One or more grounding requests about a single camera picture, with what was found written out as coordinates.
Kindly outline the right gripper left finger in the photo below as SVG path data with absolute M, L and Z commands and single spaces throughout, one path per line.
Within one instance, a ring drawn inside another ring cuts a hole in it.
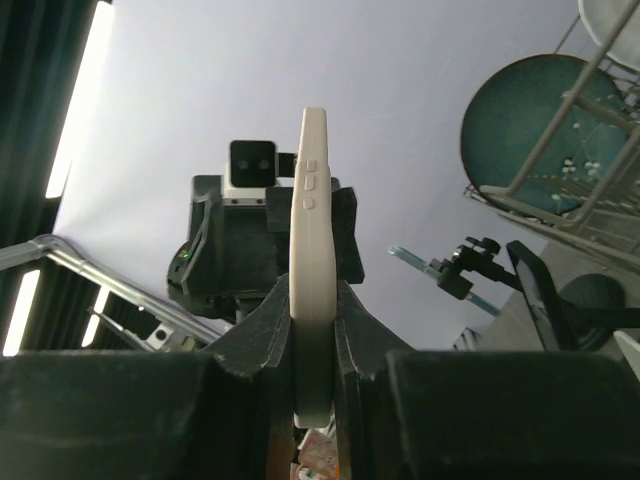
M 198 352 L 42 352 L 1 363 L 5 479 L 285 479 L 288 280 Z

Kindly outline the black phone pink case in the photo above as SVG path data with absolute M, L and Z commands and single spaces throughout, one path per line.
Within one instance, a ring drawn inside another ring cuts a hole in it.
M 333 402 L 337 273 L 331 202 L 326 111 L 307 107 L 295 167 L 289 248 L 294 412 L 299 428 L 328 425 Z

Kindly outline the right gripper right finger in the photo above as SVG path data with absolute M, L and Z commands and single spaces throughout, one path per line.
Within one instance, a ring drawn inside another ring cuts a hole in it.
M 635 479 L 639 384 L 589 353 L 419 351 L 338 285 L 344 479 Z

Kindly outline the black phone clear case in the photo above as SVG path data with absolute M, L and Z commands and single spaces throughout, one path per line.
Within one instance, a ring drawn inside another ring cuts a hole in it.
M 388 252 L 395 258 L 405 262 L 414 269 L 431 277 L 437 286 L 457 300 L 466 300 L 480 308 L 492 317 L 496 317 L 500 310 L 484 298 L 472 292 L 473 283 L 454 272 L 449 260 L 439 261 L 433 259 L 427 263 L 422 258 L 399 245 L 393 245 Z

